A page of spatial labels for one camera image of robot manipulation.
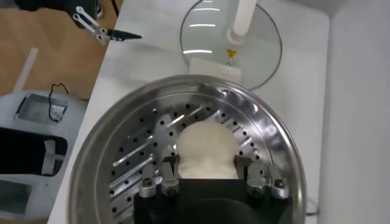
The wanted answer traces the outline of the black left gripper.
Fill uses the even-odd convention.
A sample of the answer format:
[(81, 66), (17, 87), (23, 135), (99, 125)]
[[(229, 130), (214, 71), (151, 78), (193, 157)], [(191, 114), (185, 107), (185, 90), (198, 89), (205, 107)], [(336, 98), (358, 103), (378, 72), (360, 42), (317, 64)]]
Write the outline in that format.
[(40, 9), (66, 12), (100, 43), (105, 43), (108, 40), (125, 41), (142, 39), (142, 36), (134, 33), (101, 27), (96, 21), (98, 17), (97, 0), (15, 0), (15, 3), (20, 9), (30, 12)]

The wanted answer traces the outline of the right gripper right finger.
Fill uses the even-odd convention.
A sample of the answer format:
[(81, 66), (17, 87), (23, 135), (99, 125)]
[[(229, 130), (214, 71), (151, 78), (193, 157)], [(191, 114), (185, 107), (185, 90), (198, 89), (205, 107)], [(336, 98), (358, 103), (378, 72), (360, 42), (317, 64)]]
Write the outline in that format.
[(261, 198), (270, 194), (278, 200), (286, 200), (289, 197), (289, 186), (273, 164), (261, 162), (258, 156), (253, 159), (236, 155), (235, 167), (238, 178), (246, 181), (247, 192), (251, 196)]

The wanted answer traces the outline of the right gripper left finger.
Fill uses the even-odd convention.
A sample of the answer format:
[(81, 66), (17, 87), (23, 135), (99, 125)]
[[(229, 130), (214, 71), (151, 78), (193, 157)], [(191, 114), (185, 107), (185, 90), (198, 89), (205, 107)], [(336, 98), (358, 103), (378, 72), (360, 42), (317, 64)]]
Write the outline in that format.
[(143, 168), (138, 194), (142, 198), (151, 198), (157, 194), (156, 171), (161, 176), (160, 192), (166, 197), (173, 197), (179, 192), (178, 175), (179, 155), (174, 145), (166, 146), (158, 155), (155, 163), (147, 164)]

